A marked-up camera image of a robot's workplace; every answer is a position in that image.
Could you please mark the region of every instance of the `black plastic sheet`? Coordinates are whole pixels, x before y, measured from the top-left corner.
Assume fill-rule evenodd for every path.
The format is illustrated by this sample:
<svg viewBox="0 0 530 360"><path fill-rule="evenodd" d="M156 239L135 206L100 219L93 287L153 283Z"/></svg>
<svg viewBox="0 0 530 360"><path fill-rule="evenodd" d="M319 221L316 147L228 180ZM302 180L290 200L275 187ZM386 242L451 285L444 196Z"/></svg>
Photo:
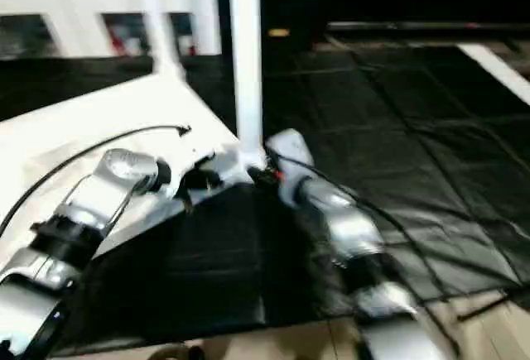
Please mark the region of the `black plastic sheet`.
<svg viewBox="0 0 530 360"><path fill-rule="evenodd" d="M124 75L114 60L91 63L108 77L84 84L90 76L72 65L78 87ZM234 129L222 60L198 57L187 67L190 85ZM530 281L530 107L473 60L457 49L402 48L283 56L263 67L265 135L299 130L320 169L406 227L420 252L378 220L424 300ZM323 306L345 298L316 294L326 276L308 270L308 246L274 196L227 190L95 261L60 353L348 314L348 305Z"/></svg>

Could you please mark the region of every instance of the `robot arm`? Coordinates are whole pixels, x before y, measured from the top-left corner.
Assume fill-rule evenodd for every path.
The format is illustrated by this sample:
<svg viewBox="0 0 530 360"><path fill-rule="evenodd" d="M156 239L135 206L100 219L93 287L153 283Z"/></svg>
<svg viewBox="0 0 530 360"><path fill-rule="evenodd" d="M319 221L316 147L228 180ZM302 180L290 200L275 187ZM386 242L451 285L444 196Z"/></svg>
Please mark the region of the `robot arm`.
<svg viewBox="0 0 530 360"><path fill-rule="evenodd" d="M44 358L66 318L61 299L133 196L158 191L171 170L151 156L113 149L81 179L36 236L0 271L0 360Z"/></svg>
<svg viewBox="0 0 530 360"><path fill-rule="evenodd" d="M269 139L267 146L273 156L283 156L277 160L282 172L280 198L301 216L311 241L324 243L355 309L363 338L359 353L373 360L446 358L419 323L419 307L402 285L370 215L345 190L303 166L312 166L313 160L298 132L281 132ZM363 319L383 322L364 324Z"/></svg>

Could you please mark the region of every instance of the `black cable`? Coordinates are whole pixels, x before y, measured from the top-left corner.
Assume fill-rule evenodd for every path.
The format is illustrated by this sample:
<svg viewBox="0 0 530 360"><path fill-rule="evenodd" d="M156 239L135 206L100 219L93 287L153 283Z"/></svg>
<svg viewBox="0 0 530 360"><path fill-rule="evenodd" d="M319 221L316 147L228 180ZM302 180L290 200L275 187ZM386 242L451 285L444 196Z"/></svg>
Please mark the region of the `black cable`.
<svg viewBox="0 0 530 360"><path fill-rule="evenodd" d="M181 136L190 130L189 127L182 127L182 126L176 126L176 125L159 125L159 126L148 126L148 127L136 128L134 130L122 132L121 134L115 135L113 137L109 137L101 142L95 143L94 145L87 147L83 151L80 151L74 154L73 156L69 157L68 159L62 161L59 165L55 166L53 169L48 171L44 176L42 176L28 190L26 190L26 192L24 192L24 194L17 200L17 202L9 209L2 223L0 223L0 237L6 231L7 226L9 225L9 223L11 222L11 220L13 219L17 211L26 202L26 200L37 189L39 189L43 184L45 184L53 175L57 174L59 171L66 168L69 164L85 156L87 153L90 153L91 151L94 151L100 148L101 146L105 146L109 144L110 142L117 141L118 139L121 139L124 137L130 137L131 135L138 134L139 132L152 131L152 130L167 130L167 129L177 130Z"/></svg>
<svg viewBox="0 0 530 360"><path fill-rule="evenodd" d="M334 180L332 180L328 175L326 175L324 172L318 170L314 166L310 166L309 164L304 163L303 161L299 161L297 159L292 159L291 157L287 157L284 155L281 155L277 153L276 151L272 149L267 149L268 152L270 152L273 156L283 159L285 161L289 161L293 164L297 164L303 168L306 168L307 170L311 171L315 175L319 176L321 179L329 182L332 184L335 188L340 190L343 193L346 193L349 197L351 197L357 205L359 205L361 208L364 208L365 210L376 213L381 218L386 219L388 222L390 222L410 243L413 250L417 253L419 258L422 260L423 264L425 265L426 269L431 274L432 278L436 280L437 284L442 284L440 278L436 274L436 272L432 269L432 267L429 265L429 263L426 261L425 256L422 254L422 250L417 245L416 240L407 232L405 227L397 220L395 219L391 214L387 213L385 210L379 208L377 205L372 203L371 201L364 199L362 197L359 197L353 190L351 190L348 187L345 187L343 185L340 185L336 183ZM402 283L407 286L407 288L410 290L412 295L415 297L415 301L418 304L422 304L423 309L425 310L425 313L431 319L432 323L436 325L436 327L440 330L441 334L447 339L449 344L451 345L451 348L453 352L455 353L456 358L461 357L461 349L460 345L456 340L449 334L449 332L444 327L443 323L440 321L440 319L427 307L427 305L424 305L422 302L422 298L419 296L418 293L416 293L413 288L405 281L405 279L402 279Z"/></svg>

